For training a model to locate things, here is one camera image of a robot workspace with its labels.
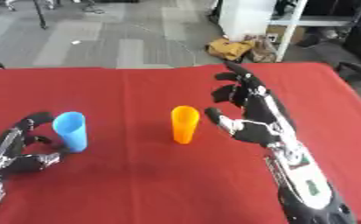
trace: gray floor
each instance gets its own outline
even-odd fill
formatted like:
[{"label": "gray floor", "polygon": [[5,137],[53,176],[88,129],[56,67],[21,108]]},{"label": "gray floor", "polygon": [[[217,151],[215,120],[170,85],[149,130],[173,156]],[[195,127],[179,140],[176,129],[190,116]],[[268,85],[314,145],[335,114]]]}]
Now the gray floor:
[{"label": "gray floor", "polygon": [[[99,4],[105,14],[84,13],[81,4],[64,1],[45,10],[48,30],[38,27],[31,1],[16,2],[16,12],[0,6],[0,61],[7,67],[190,67],[219,63],[204,45],[219,37],[207,21],[211,0],[142,0]],[[309,49],[292,46],[286,61],[335,65],[355,57],[323,43]]]}]

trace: table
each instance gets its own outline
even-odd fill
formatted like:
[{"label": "table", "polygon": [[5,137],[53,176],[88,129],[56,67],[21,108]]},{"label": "table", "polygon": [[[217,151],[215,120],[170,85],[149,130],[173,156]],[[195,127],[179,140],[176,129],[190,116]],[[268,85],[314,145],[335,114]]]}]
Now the table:
[{"label": "table", "polygon": [[[299,137],[361,220],[359,97],[322,64],[247,67],[286,104]],[[232,140],[203,115],[191,144],[171,140],[171,109],[211,106],[220,85],[212,75],[224,70],[0,71],[0,132],[33,111],[75,110],[87,117],[89,140],[64,163],[8,181],[0,224],[286,223],[261,147]],[[38,133],[55,137],[50,125]]]}]

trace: robotic hand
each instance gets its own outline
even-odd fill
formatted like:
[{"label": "robotic hand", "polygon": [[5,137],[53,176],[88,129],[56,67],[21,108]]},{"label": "robotic hand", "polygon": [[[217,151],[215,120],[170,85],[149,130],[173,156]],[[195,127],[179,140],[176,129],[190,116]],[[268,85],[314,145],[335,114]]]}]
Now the robotic hand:
[{"label": "robotic hand", "polygon": [[354,214],[325,178],[309,150],[296,138],[295,124],[278,98],[242,66],[226,62],[230,73],[219,81],[234,81],[212,92],[215,102],[231,102],[244,119],[232,120],[217,108],[207,108],[210,120],[234,139],[267,148],[266,163],[278,185],[278,199],[289,223],[352,224]]},{"label": "robotic hand", "polygon": [[5,195],[3,181],[9,175],[41,171],[50,165],[57,164],[67,154],[67,148],[62,145],[55,147],[57,151],[51,154],[23,154],[24,148],[30,144],[52,143],[45,136],[30,134],[31,130],[52,120],[52,116],[47,112],[28,115],[0,136],[0,201]]}]

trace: wire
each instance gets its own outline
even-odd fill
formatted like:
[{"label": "wire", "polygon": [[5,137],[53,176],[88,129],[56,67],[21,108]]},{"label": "wire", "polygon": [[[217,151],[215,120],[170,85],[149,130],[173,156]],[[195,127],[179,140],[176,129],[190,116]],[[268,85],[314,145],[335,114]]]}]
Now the wire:
[{"label": "wire", "polygon": [[[145,30],[146,32],[151,32],[151,33],[155,33],[157,35],[160,35],[161,37],[163,37],[166,41],[168,41],[168,39],[166,39],[166,36],[165,34],[161,33],[161,32],[158,32],[158,31],[152,31],[151,29],[148,29],[142,25],[138,25],[138,24],[131,24],[132,26],[134,27],[137,27],[137,28],[140,28],[142,30]],[[197,56],[195,55],[195,53],[190,50],[187,45],[183,44],[182,42],[178,41],[178,40],[174,40],[172,39],[172,41],[174,41],[175,43],[177,43],[178,45],[182,46],[183,49],[185,49],[186,52],[188,52],[191,57],[192,57],[192,66],[195,67],[197,65]]]},{"label": "wire", "polygon": [[94,13],[94,14],[104,14],[105,11],[101,9],[97,9],[95,7],[96,2],[94,0],[87,0],[87,5],[82,7],[82,11]]}]

